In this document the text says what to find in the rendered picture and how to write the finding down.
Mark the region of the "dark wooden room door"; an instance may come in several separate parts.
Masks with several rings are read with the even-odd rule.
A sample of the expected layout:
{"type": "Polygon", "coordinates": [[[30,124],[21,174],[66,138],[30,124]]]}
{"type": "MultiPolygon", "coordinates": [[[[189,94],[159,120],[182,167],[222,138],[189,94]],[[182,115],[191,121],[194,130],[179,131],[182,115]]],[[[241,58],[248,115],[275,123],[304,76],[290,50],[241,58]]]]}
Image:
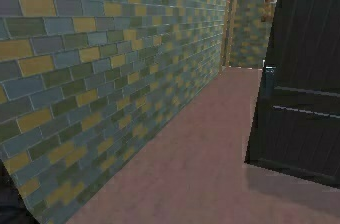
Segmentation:
{"type": "Polygon", "coordinates": [[[340,0],[276,1],[245,161],[340,189],[340,0]]]}

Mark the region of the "wooden door frame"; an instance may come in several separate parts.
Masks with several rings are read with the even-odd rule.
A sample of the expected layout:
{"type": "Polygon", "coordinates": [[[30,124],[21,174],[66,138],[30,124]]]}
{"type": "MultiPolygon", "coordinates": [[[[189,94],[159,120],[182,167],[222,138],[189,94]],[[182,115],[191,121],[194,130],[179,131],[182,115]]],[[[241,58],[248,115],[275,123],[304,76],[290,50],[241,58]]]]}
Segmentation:
{"type": "Polygon", "coordinates": [[[230,54],[233,43],[233,28],[238,0],[227,0],[225,8],[224,26],[221,41],[220,67],[222,72],[230,64],[230,54]]]}

